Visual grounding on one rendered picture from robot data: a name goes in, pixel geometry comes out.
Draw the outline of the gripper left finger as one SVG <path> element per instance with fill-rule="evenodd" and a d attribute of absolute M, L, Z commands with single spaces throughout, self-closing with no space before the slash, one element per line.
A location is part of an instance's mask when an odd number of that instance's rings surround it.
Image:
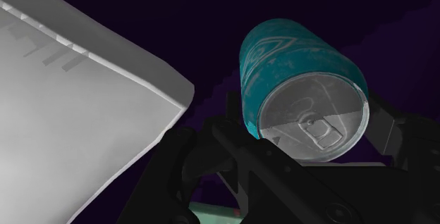
<path fill-rule="evenodd" d="M 226 180 L 244 218 L 240 224 L 362 224 L 360 214 L 267 139 L 238 122 L 239 96 L 226 95 L 226 113 L 197 132 L 171 128 L 156 146 L 116 224 L 201 224 L 189 209 L 200 177 Z"/>

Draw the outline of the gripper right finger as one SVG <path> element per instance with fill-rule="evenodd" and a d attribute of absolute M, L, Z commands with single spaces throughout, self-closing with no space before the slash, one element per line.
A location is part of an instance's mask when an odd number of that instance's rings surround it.
<path fill-rule="evenodd" d="M 369 93 L 365 136 L 393 167 L 408 173 L 411 224 L 440 224 L 440 123 L 404 113 Z"/>

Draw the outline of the teal drink can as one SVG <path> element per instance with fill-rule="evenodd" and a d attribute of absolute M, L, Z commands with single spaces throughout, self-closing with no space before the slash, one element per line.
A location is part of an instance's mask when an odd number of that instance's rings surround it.
<path fill-rule="evenodd" d="M 301 163 L 352 149 L 369 122 L 361 70 L 301 24 L 283 18 L 248 32 L 239 53 L 243 122 Z"/>

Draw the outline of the pale green flat block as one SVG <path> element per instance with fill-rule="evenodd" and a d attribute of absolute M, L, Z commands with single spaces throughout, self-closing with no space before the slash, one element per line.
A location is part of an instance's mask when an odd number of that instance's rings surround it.
<path fill-rule="evenodd" d="M 241 212 L 225 206 L 190 202 L 189 209 L 198 217 L 200 224 L 240 224 Z"/>

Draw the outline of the white sink basin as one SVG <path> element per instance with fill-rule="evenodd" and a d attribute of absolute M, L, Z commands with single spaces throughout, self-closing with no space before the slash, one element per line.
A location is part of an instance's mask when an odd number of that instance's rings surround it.
<path fill-rule="evenodd" d="M 71 224 L 194 93 L 63 0 L 0 0 L 0 224 Z"/>

